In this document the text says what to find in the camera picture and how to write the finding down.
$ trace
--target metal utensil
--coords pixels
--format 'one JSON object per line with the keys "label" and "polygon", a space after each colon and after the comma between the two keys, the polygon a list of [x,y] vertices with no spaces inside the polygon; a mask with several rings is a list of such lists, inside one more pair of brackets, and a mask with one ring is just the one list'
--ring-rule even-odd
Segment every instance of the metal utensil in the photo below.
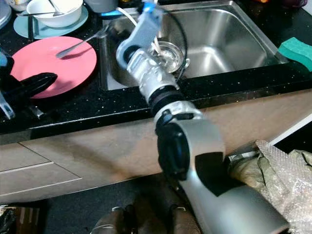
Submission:
{"label": "metal utensil", "polygon": [[159,46],[161,53],[157,54],[153,52],[156,58],[158,58],[159,64],[165,68],[168,73],[173,73],[178,70],[183,63],[183,53],[181,49],[167,41],[159,41]]}
{"label": "metal utensil", "polygon": [[28,109],[37,117],[37,119],[42,119],[45,116],[45,113],[42,112],[37,106],[30,104]]}
{"label": "metal utensil", "polygon": [[50,2],[50,4],[54,7],[55,9],[55,13],[53,14],[53,16],[60,16],[63,15],[63,13],[58,9],[58,7],[52,2],[52,0],[48,0]]}
{"label": "metal utensil", "polygon": [[73,45],[59,53],[56,54],[56,57],[61,59],[62,57],[66,56],[69,52],[71,52],[72,50],[74,50],[76,47],[80,46],[81,44],[93,39],[93,38],[104,38],[106,36],[106,31],[108,30],[109,25],[107,25],[105,28],[102,28],[101,30],[97,31],[93,36],[87,38],[86,40],[79,42],[76,45]]}
{"label": "metal utensil", "polygon": [[53,13],[53,16],[55,13],[60,13],[60,15],[64,15],[64,13],[62,12],[58,12],[58,11],[53,11],[53,12],[44,12],[44,13],[32,13],[32,14],[22,14],[22,13],[17,13],[17,16],[37,16],[37,15],[44,15],[44,14],[51,14]]}

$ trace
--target cable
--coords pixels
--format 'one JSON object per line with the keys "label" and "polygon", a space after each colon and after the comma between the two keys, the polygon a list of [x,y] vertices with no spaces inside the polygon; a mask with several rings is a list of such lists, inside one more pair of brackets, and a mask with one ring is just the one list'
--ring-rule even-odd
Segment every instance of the cable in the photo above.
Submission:
{"label": "cable", "polygon": [[[124,9],[122,9],[120,7],[117,7],[116,10],[118,10],[120,13],[124,14],[125,17],[127,17],[133,23],[134,26],[137,26],[136,20],[128,12],[126,12]],[[154,50],[156,50],[156,52],[158,54],[161,53],[161,49],[160,49],[160,46],[158,44],[157,37],[155,37],[154,43],[152,43],[152,47],[153,47]]]}
{"label": "cable", "polygon": [[178,75],[178,77],[176,78],[176,81],[178,82],[181,77],[183,76],[183,73],[185,71],[185,64],[186,64],[186,58],[187,58],[187,50],[188,50],[188,45],[187,45],[187,38],[186,38],[186,34],[185,34],[185,31],[180,23],[180,21],[177,19],[177,17],[172,14],[170,11],[167,11],[166,9],[160,7],[160,6],[157,6],[157,8],[159,8],[160,10],[163,10],[164,12],[166,12],[174,21],[175,23],[177,24],[180,32],[181,32],[181,35],[182,35],[182,38],[183,38],[183,43],[184,43],[184,47],[185,47],[185,53],[184,53],[184,56],[183,56],[183,62],[182,62],[182,68],[180,70],[180,73]]}

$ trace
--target stainless steel sink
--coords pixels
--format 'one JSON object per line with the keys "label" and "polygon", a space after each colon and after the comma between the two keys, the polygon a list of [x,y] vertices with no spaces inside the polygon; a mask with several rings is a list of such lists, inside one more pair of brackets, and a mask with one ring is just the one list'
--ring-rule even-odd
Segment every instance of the stainless steel sink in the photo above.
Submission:
{"label": "stainless steel sink", "polygon": [[[181,22],[188,39],[190,66],[185,78],[237,71],[285,63],[274,44],[233,1],[207,1],[168,5]],[[127,9],[133,16],[135,9]],[[125,17],[113,20],[114,27],[132,31]],[[184,51],[181,33],[175,22],[165,15],[159,40],[169,41]],[[135,86],[134,79],[116,61],[117,45],[110,39],[101,42],[101,79],[106,89]]]}

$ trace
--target black countertop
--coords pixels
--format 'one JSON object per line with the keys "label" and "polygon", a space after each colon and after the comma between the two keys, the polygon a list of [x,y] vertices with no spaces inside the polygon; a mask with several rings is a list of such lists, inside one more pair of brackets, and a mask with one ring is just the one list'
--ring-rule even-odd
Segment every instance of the black countertop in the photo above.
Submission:
{"label": "black countertop", "polygon": [[[273,2],[236,2],[277,47],[291,37],[312,44],[312,17],[303,9],[286,9]],[[27,39],[14,31],[14,18],[0,30],[0,47],[10,54],[27,44]],[[90,14],[81,28],[67,36],[84,39],[99,26],[100,19]],[[90,44],[99,58],[98,41],[92,40]],[[151,117],[137,87],[102,90],[98,67],[99,63],[92,75],[75,89],[56,97],[34,100],[34,104],[48,114],[45,119],[37,120],[27,112],[17,113],[14,120],[0,117],[0,145]],[[205,108],[310,89],[312,79],[303,65],[292,61],[184,79],[179,85],[187,100],[198,108]]]}

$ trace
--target robotic arm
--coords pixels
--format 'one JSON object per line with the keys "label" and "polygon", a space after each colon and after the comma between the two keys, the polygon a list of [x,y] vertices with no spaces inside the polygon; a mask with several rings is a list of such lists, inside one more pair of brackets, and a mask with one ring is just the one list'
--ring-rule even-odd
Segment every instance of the robotic arm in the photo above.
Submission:
{"label": "robotic arm", "polygon": [[173,75],[148,52],[162,14],[159,8],[145,8],[116,57],[151,108],[164,173],[179,181],[204,234],[281,233],[287,221],[261,194],[227,176],[218,128],[185,100]]}

